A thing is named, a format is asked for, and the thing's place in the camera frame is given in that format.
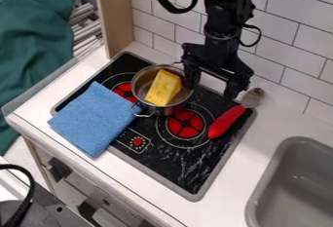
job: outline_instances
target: white countertop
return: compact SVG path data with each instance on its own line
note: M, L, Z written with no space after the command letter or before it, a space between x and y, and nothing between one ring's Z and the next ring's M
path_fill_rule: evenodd
M172 63L173 57L133 43L128 51L156 63ZM333 147L333 127L304 115L290 100L289 91L253 79L253 86L267 92L258 117L203 199L192 203L110 152L92 160L55 133L47 124L52 107L108 63L104 49L72 67L48 87L7 117L12 126L46 150L93 177L103 190L116 191L169 226L245 227L244 208L278 145L291 136L306 136ZM203 76L203 83L223 92L224 83Z
M8 164L8 162L0 157L0 165ZM8 170L0 170L0 202L10 200L22 200L27 193L27 187L17 177L25 177L24 174L18 172L11 173Z

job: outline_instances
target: toy stove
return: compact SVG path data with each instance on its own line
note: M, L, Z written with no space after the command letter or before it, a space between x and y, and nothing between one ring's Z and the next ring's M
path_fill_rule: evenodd
M132 54L123 54L61 102L55 111L82 94L93 81L136 103L130 81L136 72L151 64ZM110 143L108 151L186 199L198 201L254 119L253 111L246 109L223 136L208 139L207 128L224 111L222 101L222 95L198 86L183 111L169 117L136 118Z

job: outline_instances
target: wooden cabinet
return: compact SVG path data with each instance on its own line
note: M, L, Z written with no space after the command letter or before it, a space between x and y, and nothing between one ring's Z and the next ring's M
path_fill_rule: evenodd
M131 0L96 0L108 57L133 40Z

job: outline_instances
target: red handle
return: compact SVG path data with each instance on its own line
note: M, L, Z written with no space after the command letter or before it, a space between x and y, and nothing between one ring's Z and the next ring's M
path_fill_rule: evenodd
M244 112L245 108L241 105L229 109L209 127L208 137L216 138L221 136Z

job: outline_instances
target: red spatula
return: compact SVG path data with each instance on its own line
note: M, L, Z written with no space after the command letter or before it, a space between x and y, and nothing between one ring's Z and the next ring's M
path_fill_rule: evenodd
M246 108L259 106L263 102L264 97L264 90L259 88L247 92L241 100L241 105L232 107L215 120L208 129L208 137L213 139L221 136L245 112Z

